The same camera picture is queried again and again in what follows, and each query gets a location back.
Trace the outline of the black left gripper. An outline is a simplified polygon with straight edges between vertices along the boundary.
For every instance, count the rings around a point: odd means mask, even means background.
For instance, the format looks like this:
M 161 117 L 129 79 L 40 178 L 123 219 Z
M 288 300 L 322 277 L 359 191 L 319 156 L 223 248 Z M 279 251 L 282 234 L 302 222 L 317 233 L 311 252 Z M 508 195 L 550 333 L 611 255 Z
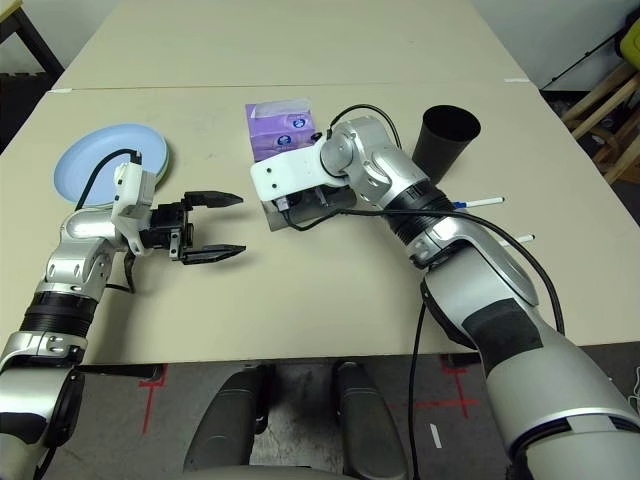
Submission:
M 194 207 L 226 208 L 243 203 L 238 195 L 220 191 L 185 192 L 179 202 L 160 204 L 151 211 L 149 226 L 142 231 L 145 248 L 163 249 L 172 260 L 184 265 L 215 263 L 239 255 L 246 250 L 243 245 L 206 245 L 193 247 L 194 226 L 189 221 L 189 212 Z

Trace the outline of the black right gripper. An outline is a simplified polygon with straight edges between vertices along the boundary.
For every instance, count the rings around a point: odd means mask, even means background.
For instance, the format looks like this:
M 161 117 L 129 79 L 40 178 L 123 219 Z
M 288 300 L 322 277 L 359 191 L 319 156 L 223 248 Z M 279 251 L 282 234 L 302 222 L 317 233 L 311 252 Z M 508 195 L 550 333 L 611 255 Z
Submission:
M 328 207 L 329 202 L 321 186 L 312 187 L 291 194 L 292 211 L 323 211 Z

